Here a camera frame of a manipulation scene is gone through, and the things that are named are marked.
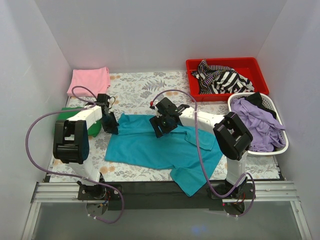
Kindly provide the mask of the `teal t-shirt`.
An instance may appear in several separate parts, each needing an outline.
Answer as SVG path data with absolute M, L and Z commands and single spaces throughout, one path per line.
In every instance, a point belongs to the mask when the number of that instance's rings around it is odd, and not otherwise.
M 151 115 L 122 114 L 118 134 L 108 143 L 104 159 L 145 168 L 170 169 L 170 177 L 191 197 L 210 177 L 223 154 L 214 135 L 199 130 L 196 145 L 194 126 L 178 126 L 157 138 Z

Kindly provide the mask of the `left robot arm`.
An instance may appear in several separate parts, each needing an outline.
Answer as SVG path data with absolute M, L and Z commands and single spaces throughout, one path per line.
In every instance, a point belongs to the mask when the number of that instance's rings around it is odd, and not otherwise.
M 88 106 L 65 120 L 57 120 L 54 127 L 53 156 L 80 176 L 77 182 L 86 194 L 95 200 L 105 198 L 106 187 L 103 175 L 91 164 L 86 163 L 90 153 L 88 129 L 100 122 L 109 134 L 118 134 L 116 117 L 110 109 L 111 97 L 105 93 L 97 95 L 95 106 Z

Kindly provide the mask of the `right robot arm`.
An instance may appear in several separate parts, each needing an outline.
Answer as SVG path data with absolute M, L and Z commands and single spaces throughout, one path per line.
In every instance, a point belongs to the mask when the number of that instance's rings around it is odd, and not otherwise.
M 218 187 L 209 185 L 212 193 L 218 198 L 230 197 L 237 199 L 245 192 L 247 183 L 246 162 L 248 150 L 253 136 L 240 117 L 229 112 L 218 116 L 198 111 L 196 107 L 186 104 L 176 106 L 167 97 L 157 103 L 150 102 L 155 116 L 150 123 L 157 138 L 170 133 L 178 125 L 195 127 L 196 145 L 199 148 L 199 132 L 203 130 L 215 136 L 219 149 L 227 160 L 227 175 L 224 181 L 224 192 L 219 193 Z

